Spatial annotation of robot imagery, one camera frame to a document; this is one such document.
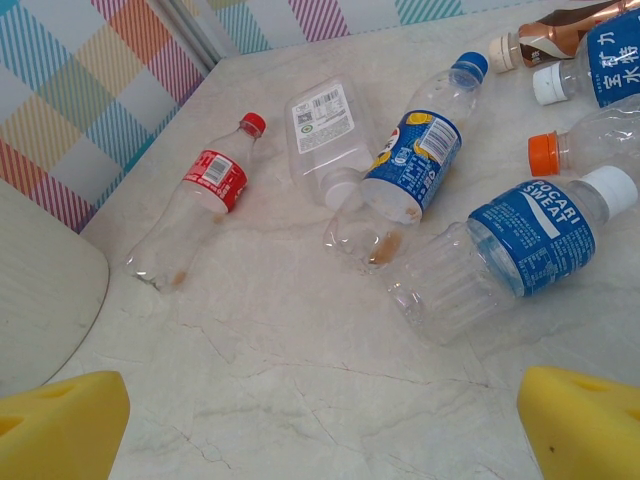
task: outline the yellow foam block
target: yellow foam block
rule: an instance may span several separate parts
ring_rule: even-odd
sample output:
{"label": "yellow foam block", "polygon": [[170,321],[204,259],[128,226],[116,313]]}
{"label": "yellow foam block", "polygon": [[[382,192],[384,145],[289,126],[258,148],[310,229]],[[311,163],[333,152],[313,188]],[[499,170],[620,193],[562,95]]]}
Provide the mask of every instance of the yellow foam block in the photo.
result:
{"label": "yellow foam block", "polygon": [[545,480],[640,479],[640,388],[532,367],[518,411]]}
{"label": "yellow foam block", "polygon": [[0,399],[0,479],[105,480],[128,419],[117,372]]}

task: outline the plaid wallpaper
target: plaid wallpaper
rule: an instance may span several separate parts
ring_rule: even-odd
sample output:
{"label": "plaid wallpaper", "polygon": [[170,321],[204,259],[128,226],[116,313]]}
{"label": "plaid wallpaper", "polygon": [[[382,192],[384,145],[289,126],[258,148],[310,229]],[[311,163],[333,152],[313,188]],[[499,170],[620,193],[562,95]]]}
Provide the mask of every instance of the plaid wallpaper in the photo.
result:
{"label": "plaid wallpaper", "polygon": [[0,0],[0,177],[75,231],[206,75],[161,16],[151,0]]}
{"label": "plaid wallpaper", "polygon": [[[77,232],[206,75],[156,1],[0,0],[0,178]],[[182,2],[228,57],[523,0]]]}
{"label": "plaid wallpaper", "polygon": [[222,56],[537,0],[182,0]]}

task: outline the brown bottle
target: brown bottle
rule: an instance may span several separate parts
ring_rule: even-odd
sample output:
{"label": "brown bottle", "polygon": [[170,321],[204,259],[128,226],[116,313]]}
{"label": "brown bottle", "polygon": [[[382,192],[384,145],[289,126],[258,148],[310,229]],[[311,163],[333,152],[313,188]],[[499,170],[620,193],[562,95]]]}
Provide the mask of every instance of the brown bottle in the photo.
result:
{"label": "brown bottle", "polygon": [[582,37],[599,23],[640,7],[640,0],[610,0],[572,10],[556,10],[537,22],[522,25],[489,44],[491,68],[502,73],[520,65],[573,58]]}

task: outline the white bottle cap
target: white bottle cap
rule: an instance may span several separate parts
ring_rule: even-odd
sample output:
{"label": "white bottle cap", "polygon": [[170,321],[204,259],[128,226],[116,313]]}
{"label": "white bottle cap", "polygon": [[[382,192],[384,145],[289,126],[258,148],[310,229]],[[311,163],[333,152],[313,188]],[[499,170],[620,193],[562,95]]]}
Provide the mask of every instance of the white bottle cap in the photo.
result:
{"label": "white bottle cap", "polygon": [[638,201],[638,188],[633,179],[617,167],[605,165],[580,179],[602,196],[609,207],[609,220]]}
{"label": "white bottle cap", "polygon": [[337,211],[362,181],[363,173],[353,168],[339,168],[330,172],[320,182],[325,205]]}
{"label": "white bottle cap", "polygon": [[562,90],[560,62],[545,67],[533,74],[533,93],[540,105],[550,105],[567,100]]}
{"label": "white bottle cap", "polygon": [[489,44],[489,61],[491,69],[496,73],[513,70],[513,62],[509,53],[509,34],[494,38]]}

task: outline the empty plastic bottle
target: empty plastic bottle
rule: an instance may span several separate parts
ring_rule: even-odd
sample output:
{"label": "empty plastic bottle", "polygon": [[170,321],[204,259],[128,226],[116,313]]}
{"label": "empty plastic bottle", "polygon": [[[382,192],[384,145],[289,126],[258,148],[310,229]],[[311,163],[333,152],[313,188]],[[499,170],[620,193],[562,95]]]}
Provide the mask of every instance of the empty plastic bottle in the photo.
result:
{"label": "empty plastic bottle", "polygon": [[580,40],[593,27],[616,15],[640,6],[640,0],[598,2],[551,12],[544,18],[522,25],[517,33],[507,33],[489,44],[491,69],[497,73],[522,65],[535,67],[554,60],[573,58]]}
{"label": "empty plastic bottle", "polygon": [[640,18],[628,11],[596,26],[584,36],[575,60],[557,62],[533,75],[541,105],[578,95],[605,107],[640,93]]}
{"label": "empty plastic bottle", "polygon": [[421,336],[447,343],[586,265],[597,231],[636,203],[634,180],[607,165],[568,184],[524,182],[386,269],[388,291]]}
{"label": "empty plastic bottle", "polygon": [[329,249],[373,270],[406,247],[462,146],[487,68],[482,55],[468,52],[416,91],[373,167],[331,220],[324,236]]}
{"label": "empty plastic bottle", "polygon": [[265,129],[262,117],[247,113],[235,132],[207,145],[160,219],[127,256],[129,274],[163,293],[180,286],[198,246],[220,228],[247,185],[253,145]]}
{"label": "empty plastic bottle", "polygon": [[[618,160],[628,163],[618,165],[605,160],[613,154],[623,154]],[[561,171],[584,175],[604,161],[626,172],[640,170],[640,94],[596,110],[568,132],[529,139],[529,165],[535,176]]]}
{"label": "empty plastic bottle", "polygon": [[293,182],[312,202],[338,210],[378,151],[368,105],[347,75],[336,75],[284,110]]}

